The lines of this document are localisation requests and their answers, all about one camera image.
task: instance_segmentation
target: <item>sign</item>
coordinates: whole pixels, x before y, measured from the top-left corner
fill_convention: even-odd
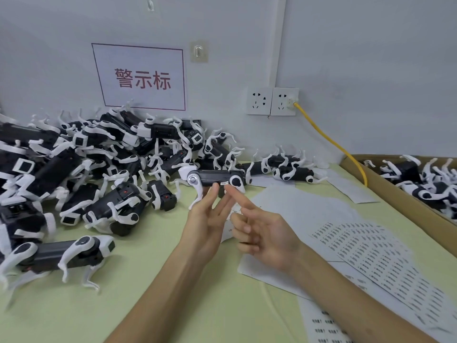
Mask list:
[[[105,105],[186,110],[182,49],[93,43]]]

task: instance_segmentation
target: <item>power socket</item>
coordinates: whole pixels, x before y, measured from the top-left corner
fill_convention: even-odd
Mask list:
[[[298,102],[299,88],[274,88],[271,99],[272,116],[294,116],[297,109],[293,106]]]
[[[246,92],[246,114],[270,115],[273,88],[248,87]]]

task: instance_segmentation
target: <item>pile of robot dogs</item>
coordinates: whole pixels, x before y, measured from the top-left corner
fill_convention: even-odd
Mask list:
[[[235,142],[233,135],[220,129],[206,137],[201,120],[143,120],[129,106],[98,119],[62,117],[59,126],[35,116],[23,126],[0,114],[0,281],[6,289],[58,269],[66,282],[69,268],[86,267],[82,285],[98,290],[90,277],[114,249],[112,235],[128,235],[149,205],[173,209],[180,184],[197,190],[193,205],[203,187],[215,182],[244,192],[259,174],[309,183],[325,179],[325,171],[305,164],[302,152],[291,156],[277,149],[260,161],[237,163],[244,149],[224,147],[227,138]],[[155,180],[147,181],[145,172]],[[176,193],[166,186],[172,178]],[[55,204],[62,225],[82,219],[103,235],[52,242],[56,222],[43,212],[44,201]],[[20,275],[9,282],[13,270]]]
[[[457,222],[457,170],[449,169],[452,159],[439,168],[432,166],[437,161],[433,158],[420,171],[419,159],[411,155],[401,158],[405,160],[397,164],[383,160],[385,165],[379,167],[381,177]],[[363,163],[375,167],[370,160]]]

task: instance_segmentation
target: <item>tabletop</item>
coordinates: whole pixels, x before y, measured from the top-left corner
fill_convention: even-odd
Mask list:
[[[361,185],[339,166],[332,165],[332,169]],[[457,259],[394,208],[381,199],[377,203],[354,204],[327,182],[297,183],[296,187],[339,198],[363,218],[392,230],[414,252],[420,271],[457,304]],[[262,190],[248,186],[246,195],[252,197]],[[102,343],[144,293],[178,243],[187,207],[195,198],[193,188],[184,187],[181,191],[182,197],[175,209],[156,212],[149,208],[130,236],[116,237],[113,254],[92,277],[101,287],[99,294],[79,284],[81,269],[70,270],[68,283],[62,283],[62,272],[54,271],[21,287],[7,311],[1,310],[7,295],[0,294],[1,341]],[[98,233],[82,225],[60,226],[56,239],[67,241],[84,235]],[[234,239],[221,244],[189,300],[183,303],[172,342],[284,343],[291,340],[266,301],[261,283],[237,273],[240,258]],[[295,341],[306,342],[297,297],[269,285],[266,291]]]

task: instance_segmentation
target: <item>wall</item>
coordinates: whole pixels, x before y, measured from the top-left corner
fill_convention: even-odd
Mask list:
[[[457,156],[456,0],[287,0],[277,86],[353,153]]]
[[[159,0],[158,19],[147,0],[0,0],[0,103],[21,121],[80,107],[88,116],[103,106],[91,42],[187,48],[204,39],[209,63],[186,57],[189,111],[159,115],[223,126],[251,153],[275,142],[305,146],[286,121],[244,114],[244,89],[268,84],[274,1]]]

